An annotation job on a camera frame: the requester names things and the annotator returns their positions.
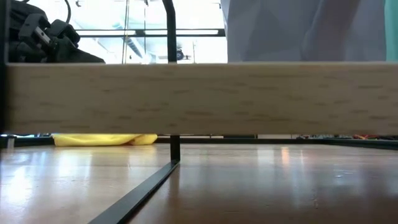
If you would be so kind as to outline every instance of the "yellow object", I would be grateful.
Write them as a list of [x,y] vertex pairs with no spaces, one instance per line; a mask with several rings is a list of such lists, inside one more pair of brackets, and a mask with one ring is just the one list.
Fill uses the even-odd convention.
[[142,146],[154,143],[156,134],[53,134],[56,146]]

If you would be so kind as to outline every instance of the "hardwood floor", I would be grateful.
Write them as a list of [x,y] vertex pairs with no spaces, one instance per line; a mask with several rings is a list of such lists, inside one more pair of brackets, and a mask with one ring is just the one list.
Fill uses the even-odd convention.
[[184,145],[131,223],[396,223],[398,152]]
[[88,223],[169,162],[169,146],[3,153],[0,223]]
[[[87,223],[169,161],[169,145],[4,152],[0,223]],[[398,151],[182,145],[131,223],[394,223]]]

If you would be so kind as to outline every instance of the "white fabric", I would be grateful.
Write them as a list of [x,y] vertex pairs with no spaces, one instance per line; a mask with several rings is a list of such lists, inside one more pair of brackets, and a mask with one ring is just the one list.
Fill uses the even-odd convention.
[[[340,46],[330,46],[330,42],[338,43],[333,39],[311,39],[329,37],[322,32],[332,27],[312,29],[317,19],[322,19],[320,5],[328,1],[341,6],[327,19],[332,21],[339,19],[345,4],[352,0],[221,0],[228,61],[385,60],[384,1],[358,0],[352,22],[346,21],[348,31]],[[309,35],[309,30],[317,35]],[[333,54],[335,49],[342,54]]]

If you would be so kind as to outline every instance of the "wooden board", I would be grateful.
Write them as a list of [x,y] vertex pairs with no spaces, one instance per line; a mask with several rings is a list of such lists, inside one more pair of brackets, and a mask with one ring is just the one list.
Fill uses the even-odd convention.
[[11,133],[398,134],[398,65],[13,65]]

